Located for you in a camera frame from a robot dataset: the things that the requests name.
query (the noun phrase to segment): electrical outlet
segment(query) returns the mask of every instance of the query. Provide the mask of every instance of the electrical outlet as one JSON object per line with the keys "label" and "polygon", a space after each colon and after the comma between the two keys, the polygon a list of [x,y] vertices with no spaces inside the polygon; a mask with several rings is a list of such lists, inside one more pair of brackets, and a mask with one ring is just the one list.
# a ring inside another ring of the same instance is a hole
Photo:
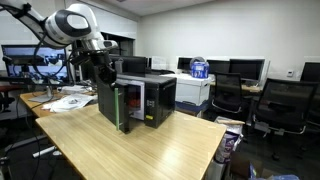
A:
{"label": "electrical outlet", "polygon": [[293,77],[293,74],[294,74],[293,70],[288,70],[287,77]]}

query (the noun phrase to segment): robotic arm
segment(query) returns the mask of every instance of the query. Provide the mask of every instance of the robotic arm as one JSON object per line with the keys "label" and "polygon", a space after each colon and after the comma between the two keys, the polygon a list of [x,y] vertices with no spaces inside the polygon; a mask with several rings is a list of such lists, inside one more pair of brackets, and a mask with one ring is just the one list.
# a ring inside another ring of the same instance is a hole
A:
{"label": "robotic arm", "polygon": [[72,4],[68,9],[59,10],[47,18],[37,13],[25,0],[0,0],[0,6],[51,48],[65,48],[80,40],[86,56],[100,66],[99,76],[103,76],[108,84],[115,81],[115,71],[109,65],[107,51],[118,45],[115,41],[103,39],[95,15],[88,6]]}

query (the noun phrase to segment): computer monitor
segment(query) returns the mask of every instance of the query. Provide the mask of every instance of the computer monitor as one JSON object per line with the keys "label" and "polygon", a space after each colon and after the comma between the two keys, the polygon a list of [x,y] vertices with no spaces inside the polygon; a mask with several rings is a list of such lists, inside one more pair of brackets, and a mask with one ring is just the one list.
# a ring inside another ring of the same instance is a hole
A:
{"label": "computer monitor", "polygon": [[113,62],[113,64],[116,64],[117,61],[121,62],[121,65],[122,65],[121,72],[123,73],[124,72],[138,73],[138,74],[146,73],[146,67],[148,65],[148,59],[146,57],[110,55],[110,59]]}
{"label": "computer monitor", "polygon": [[320,82],[320,63],[306,62],[304,64],[300,81]]}
{"label": "computer monitor", "polygon": [[183,71],[190,71],[190,61],[192,58],[179,57],[178,69]]}
{"label": "computer monitor", "polygon": [[264,59],[230,59],[230,73],[240,73],[241,80],[260,81]]}
{"label": "computer monitor", "polygon": [[36,45],[1,45],[3,55],[7,58],[6,69],[8,77],[30,78],[35,85],[66,85],[69,84],[68,68],[62,67],[66,60],[65,49],[52,49],[42,46],[36,56],[36,66],[43,75],[50,76],[61,71],[50,78],[43,78],[32,66],[33,54]]}
{"label": "computer monitor", "polygon": [[207,62],[209,63],[209,74],[214,74],[214,72],[229,73],[229,61],[208,59]]}

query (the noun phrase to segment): ceiling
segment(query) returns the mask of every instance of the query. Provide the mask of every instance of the ceiling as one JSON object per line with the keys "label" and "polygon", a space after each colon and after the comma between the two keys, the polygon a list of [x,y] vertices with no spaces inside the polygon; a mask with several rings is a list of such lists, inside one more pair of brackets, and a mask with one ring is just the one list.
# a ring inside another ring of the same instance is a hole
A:
{"label": "ceiling", "polygon": [[103,0],[139,16],[193,6],[213,0]]}

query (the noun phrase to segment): monitor screen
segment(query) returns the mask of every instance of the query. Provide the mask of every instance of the monitor screen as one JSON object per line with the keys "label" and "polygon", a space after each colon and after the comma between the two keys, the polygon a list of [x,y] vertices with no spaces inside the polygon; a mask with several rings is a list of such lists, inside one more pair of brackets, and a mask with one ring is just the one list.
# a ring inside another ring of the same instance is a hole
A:
{"label": "monitor screen", "polygon": [[300,81],[320,82],[320,63],[306,62]]}
{"label": "monitor screen", "polygon": [[178,69],[190,71],[190,61],[192,58],[179,57]]}
{"label": "monitor screen", "polygon": [[264,59],[230,59],[230,73],[240,73],[242,80],[259,81]]}
{"label": "monitor screen", "polygon": [[214,72],[229,73],[229,61],[208,59],[207,62],[209,63],[209,74],[214,74]]}
{"label": "monitor screen", "polygon": [[[6,63],[8,77],[29,77],[36,85],[62,85],[69,83],[68,68],[65,66],[50,79],[41,77],[34,70],[30,62],[32,62],[36,45],[2,45],[1,47],[3,55],[11,59],[9,63]],[[41,74],[53,75],[64,64],[66,51],[65,49],[51,49],[42,46],[39,48],[36,59],[36,66]]]}
{"label": "monitor screen", "polygon": [[146,57],[110,55],[113,63],[122,61],[122,72],[145,74],[148,65]]}

